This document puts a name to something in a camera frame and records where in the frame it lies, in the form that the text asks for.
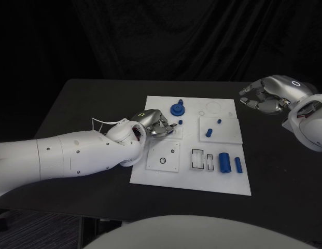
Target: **black table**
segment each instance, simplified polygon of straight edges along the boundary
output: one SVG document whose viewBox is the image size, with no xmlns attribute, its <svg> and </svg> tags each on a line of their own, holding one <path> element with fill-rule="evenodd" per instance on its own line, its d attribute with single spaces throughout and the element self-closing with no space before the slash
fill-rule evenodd
<svg viewBox="0 0 322 249">
<path fill-rule="evenodd" d="M 322 241 L 322 153 L 309 150 L 270 116 L 238 101 L 248 82 L 70 80 L 35 138 L 90 130 L 90 118 L 130 118 L 146 95 L 234 99 L 251 196 L 129 183 L 132 167 L 50 179 L 9 191 L 0 208 L 133 221 L 186 214 L 227 218 L 294 238 Z"/>
</svg>

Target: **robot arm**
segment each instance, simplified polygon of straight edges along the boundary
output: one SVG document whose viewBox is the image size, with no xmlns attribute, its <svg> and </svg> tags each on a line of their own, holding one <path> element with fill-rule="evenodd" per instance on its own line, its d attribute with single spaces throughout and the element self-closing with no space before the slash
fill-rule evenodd
<svg viewBox="0 0 322 249">
<path fill-rule="evenodd" d="M 116 122 L 106 135 L 91 130 L 0 143 L 0 196 L 44 179 L 89 175 L 117 163 L 133 165 L 142 158 L 146 136 L 165 136 L 175 126 L 166 124 L 159 110 L 139 114 Z"/>
<path fill-rule="evenodd" d="M 241 98 L 241 103 L 266 114 L 290 109 L 281 126 L 293 132 L 297 140 L 313 151 L 322 151 L 322 94 L 287 76 L 273 75 L 251 83 L 240 92 L 255 90 L 258 101 Z"/>
</svg>

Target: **black curtain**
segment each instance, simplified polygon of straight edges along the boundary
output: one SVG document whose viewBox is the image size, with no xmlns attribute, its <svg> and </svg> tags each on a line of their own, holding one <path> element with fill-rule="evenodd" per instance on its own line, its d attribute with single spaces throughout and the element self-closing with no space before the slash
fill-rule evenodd
<svg viewBox="0 0 322 249">
<path fill-rule="evenodd" d="M 322 0 L 0 1 L 0 141 L 33 137 L 70 78 L 271 74 L 322 91 Z"/>
<path fill-rule="evenodd" d="M 73 0 L 107 79 L 253 81 L 322 90 L 322 0 Z"/>
</svg>

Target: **rectangular slot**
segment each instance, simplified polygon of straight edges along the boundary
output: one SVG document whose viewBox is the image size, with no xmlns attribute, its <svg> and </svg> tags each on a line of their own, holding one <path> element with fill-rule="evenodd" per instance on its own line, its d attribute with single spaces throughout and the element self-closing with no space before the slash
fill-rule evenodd
<svg viewBox="0 0 322 249">
<path fill-rule="evenodd" d="M 207 154 L 207 170 L 214 171 L 212 155 Z"/>
<path fill-rule="evenodd" d="M 192 169 L 195 170 L 204 169 L 202 149 L 192 149 Z"/>
</svg>

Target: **blue knob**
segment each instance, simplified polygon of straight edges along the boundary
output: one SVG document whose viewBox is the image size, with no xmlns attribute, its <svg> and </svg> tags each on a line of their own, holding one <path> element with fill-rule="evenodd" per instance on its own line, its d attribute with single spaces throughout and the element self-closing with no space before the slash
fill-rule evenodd
<svg viewBox="0 0 322 249">
<path fill-rule="evenodd" d="M 205 137 L 211 137 L 211 132 L 212 132 L 212 129 L 208 129 L 205 133 Z"/>
<path fill-rule="evenodd" d="M 173 104 L 171 107 L 169 107 L 169 113 L 175 116 L 175 117 L 179 117 L 182 114 L 184 114 L 184 106 L 182 106 L 182 100 L 178 101 L 176 104 Z"/>
</svg>

